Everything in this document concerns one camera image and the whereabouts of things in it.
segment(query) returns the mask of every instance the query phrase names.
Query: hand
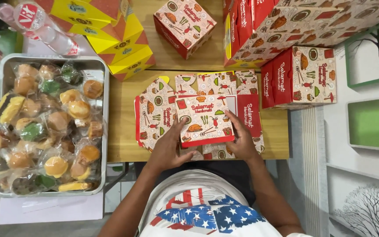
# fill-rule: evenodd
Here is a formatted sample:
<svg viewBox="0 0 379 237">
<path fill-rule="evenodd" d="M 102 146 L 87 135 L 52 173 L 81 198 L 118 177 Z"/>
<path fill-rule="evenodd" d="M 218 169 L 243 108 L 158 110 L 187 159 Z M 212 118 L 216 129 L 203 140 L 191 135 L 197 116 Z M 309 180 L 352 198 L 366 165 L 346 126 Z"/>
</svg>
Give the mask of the hand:
<svg viewBox="0 0 379 237">
<path fill-rule="evenodd" d="M 175 119 L 171 129 L 157 140 L 150 159 L 146 164 L 149 170 L 159 174 L 164 170 L 179 167 L 191 160 L 192 156 L 197 153 L 194 151 L 182 156 L 178 156 L 176 153 L 176 144 L 179 141 L 179 134 L 186 122 L 187 118 L 182 119 L 180 123 L 178 123 L 178 119 Z"/>
<path fill-rule="evenodd" d="M 226 146 L 235 154 L 239 159 L 248 162 L 250 159 L 261 159 L 255 149 L 254 142 L 252 141 L 251 133 L 248 128 L 239 120 L 239 118 L 229 110 L 225 110 L 224 114 L 230 118 L 233 123 L 235 131 L 235 141 L 226 142 Z"/>
</svg>

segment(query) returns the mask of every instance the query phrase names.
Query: aluminum tray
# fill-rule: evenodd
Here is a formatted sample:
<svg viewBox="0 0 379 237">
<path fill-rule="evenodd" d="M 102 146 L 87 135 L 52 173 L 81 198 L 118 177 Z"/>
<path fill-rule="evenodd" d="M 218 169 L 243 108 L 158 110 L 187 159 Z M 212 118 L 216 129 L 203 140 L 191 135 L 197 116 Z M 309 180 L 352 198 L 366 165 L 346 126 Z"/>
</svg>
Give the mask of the aluminum tray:
<svg viewBox="0 0 379 237">
<path fill-rule="evenodd" d="M 101 167 L 101 180 L 100 185 L 93 191 L 68 191 L 56 192 L 48 191 L 39 194 L 25 195 L 24 197 L 63 197 L 63 196 L 87 196 L 94 195 L 103 189 L 106 181 L 106 163 L 107 163 L 107 124 L 109 118 L 109 69 L 108 66 L 99 57 L 90 56 L 75 56 L 75 57 L 61 57 L 54 55 L 42 55 L 39 57 L 30 56 L 28 54 L 10 54 L 3 58 L 0 65 L 0 100 L 1 97 L 14 87 L 15 75 L 11 63 L 18 62 L 52 62 L 54 64 L 64 63 L 66 61 L 75 62 L 78 70 L 102 70 L 104 72 L 104 94 L 103 94 L 103 119 L 105 121 L 104 134 L 102 137 L 102 167 Z M 0 192 L 0 197 L 10 198 L 15 197 L 11 194 L 4 194 Z"/>
</svg>

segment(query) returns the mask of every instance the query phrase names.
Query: stacked boxes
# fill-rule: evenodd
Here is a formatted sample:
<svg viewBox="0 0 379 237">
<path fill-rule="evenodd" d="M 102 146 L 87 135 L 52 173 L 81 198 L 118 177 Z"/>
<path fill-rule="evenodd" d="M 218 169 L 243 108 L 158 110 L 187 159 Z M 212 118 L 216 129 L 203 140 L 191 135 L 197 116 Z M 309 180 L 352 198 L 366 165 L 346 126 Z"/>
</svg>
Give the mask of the stacked boxes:
<svg viewBox="0 0 379 237">
<path fill-rule="evenodd" d="M 154 15 L 156 31 L 188 59 L 211 36 L 216 21 L 194 0 L 171 0 Z"/>
<path fill-rule="evenodd" d="M 124 81 L 155 64 L 143 26 L 127 0 L 36 0 L 65 32 L 86 35 L 110 72 Z"/>
<path fill-rule="evenodd" d="M 261 68 L 262 108 L 336 103 L 336 64 L 330 48 L 293 46 Z"/>
<path fill-rule="evenodd" d="M 286 48 L 331 47 L 379 23 L 379 0 L 224 0 L 225 66 L 261 67 Z"/>
</svg>

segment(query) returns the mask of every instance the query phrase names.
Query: american flag print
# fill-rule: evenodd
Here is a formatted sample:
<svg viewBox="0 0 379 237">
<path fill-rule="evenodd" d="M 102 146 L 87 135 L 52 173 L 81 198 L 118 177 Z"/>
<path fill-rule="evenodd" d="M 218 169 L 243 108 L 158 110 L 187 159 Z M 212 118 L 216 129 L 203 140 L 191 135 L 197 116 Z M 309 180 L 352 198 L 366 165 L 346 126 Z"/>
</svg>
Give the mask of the american flag print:
<svg viewBox="0 0 379 237">
<path fill-rule="evenodd" d="M 194 189 L 170 199 L 150 225 L 208 235 L 215 231 L 230 234 L 257 222 L 266 219 L 232 197 L 203 194 L 203 189 Z"/>
</svg>

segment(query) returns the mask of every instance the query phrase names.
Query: white t-shirt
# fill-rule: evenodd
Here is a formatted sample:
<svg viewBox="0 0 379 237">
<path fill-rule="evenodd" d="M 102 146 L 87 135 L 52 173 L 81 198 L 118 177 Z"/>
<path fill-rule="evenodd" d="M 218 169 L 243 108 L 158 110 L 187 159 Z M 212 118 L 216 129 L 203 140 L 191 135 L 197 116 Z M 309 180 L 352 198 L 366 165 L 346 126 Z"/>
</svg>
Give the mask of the white t-shirt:
<svg viewBox="0 0 379 237">
<path fill-rule="evenodd" d="M 204 170 L 185 170 L 160 183 L 150 194 L 139 231 L 140 237 L 282 237 L 241 192 Z"/>
</svg>

